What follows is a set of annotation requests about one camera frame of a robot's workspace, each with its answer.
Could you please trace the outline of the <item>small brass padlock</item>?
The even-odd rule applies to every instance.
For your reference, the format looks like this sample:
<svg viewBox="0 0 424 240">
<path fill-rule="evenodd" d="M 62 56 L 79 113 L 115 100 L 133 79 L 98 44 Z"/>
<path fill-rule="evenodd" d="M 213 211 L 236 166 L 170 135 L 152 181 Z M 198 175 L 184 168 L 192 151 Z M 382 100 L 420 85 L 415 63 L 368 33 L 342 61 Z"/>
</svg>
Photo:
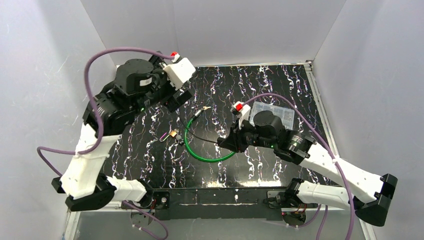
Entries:
<svg viewBox="0 0 424 240">
<path fill-rule="evenodd" d="M 165 132 L 160 138 L 159 138 L 159 141 L 162 143 L 162 142 L 164 142 L 165 140 L 167 140 L 168 138 L 174 138 L 177 134 L 178 134 L 178 130 L 177 129 L 174 129 L 174 130 L 171 130 L 170 132 Z"/>
</svg>

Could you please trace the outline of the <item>green cable lock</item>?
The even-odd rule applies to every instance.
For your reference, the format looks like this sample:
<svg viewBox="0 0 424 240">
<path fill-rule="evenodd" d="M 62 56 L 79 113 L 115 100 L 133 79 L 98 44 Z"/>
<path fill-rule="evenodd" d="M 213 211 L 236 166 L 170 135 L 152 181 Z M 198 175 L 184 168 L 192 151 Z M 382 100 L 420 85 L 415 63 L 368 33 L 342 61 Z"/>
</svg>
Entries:
<svg viewBox="0 0 424 240">
<path fill-rule="evenodd" d="M 202 108 L 200 108 L 199 110 L 197 110 L 195 112 L 195 114 L 192 116 L 192 118 L 188 121 L 187 125 L 188 127 L 190 127 L 192 125 L 192 123 L 202 114 L 202 112 L 204 112 L 205 110 L 210 109 L 210 107 L 208 106 L 203 106 Z M 184 130 L 184 134 L 183 137 L 185 138 L 185 149 L 187 150 L 188 154 L 191 155 L 193 158 L 195 158 L 196 160 L 199 160 L 201 162 L 205 162 L 205 163 L 218 163 L 218 162 L 222 162 L 225 160 L 228 160 L 230 158 L 232 158 L 236 153 L 235 152 L 231 152 L 225 156 L 221 156 L 218 158 L 206 158 L 206 157 L 202 157 L 198 154 L 196 154 L 192 148 L 189 145 L 189 141 L 188 141 L 188 131 Z"/>
</svg>

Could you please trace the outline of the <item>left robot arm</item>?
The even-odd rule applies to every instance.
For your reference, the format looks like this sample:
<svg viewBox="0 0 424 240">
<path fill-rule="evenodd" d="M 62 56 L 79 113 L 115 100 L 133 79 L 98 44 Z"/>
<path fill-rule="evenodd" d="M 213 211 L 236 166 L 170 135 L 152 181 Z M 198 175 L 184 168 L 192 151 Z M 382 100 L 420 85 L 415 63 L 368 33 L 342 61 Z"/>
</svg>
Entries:
<svg viewBox="0 0 424 240">
<path fill-rule="evenodd" d="M 144 204 L 153 194 L 141 179 L 117 179 L 101 173 L 109 151 L 144 110 L 161 104 L 175 112 L 191 97 L 179 89 L 196 69 L 186 57 L 172 54 L 170 63 L 158 55 L 130 59 L 117 67 L 114 79 L 94 96 L 83 114 L 80 138 L 65 173 L 52 180 L 72 212 L 99 210 L 110 202 Z"/>
</svg>

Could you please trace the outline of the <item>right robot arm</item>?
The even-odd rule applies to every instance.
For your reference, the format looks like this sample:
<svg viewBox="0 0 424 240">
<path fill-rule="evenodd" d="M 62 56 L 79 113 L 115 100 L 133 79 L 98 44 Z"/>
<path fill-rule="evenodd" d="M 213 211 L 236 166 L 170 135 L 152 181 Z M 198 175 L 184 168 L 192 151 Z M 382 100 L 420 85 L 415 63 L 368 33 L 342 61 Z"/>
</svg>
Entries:
<svg viewBox="0 0 424 240">
<path fill-rule="evenodd" d="M 396 190 L 398 178 L 365 171 L 328 150 L 312 137 L 286 129 L 281 119 L 269 110 L 253 117 L 254 124 L 238 118 L 227 137 L 219 137 L 219 147 L 243 153 L 249 146 L 272 149 L 285 162 L 313 170 L 328 177 L 337 186 L 311 183 L 294 178 L 284 198 L 291 203 L 321 204 L 353 209 L 364 222 L 383 227 Z"/>
</svg>

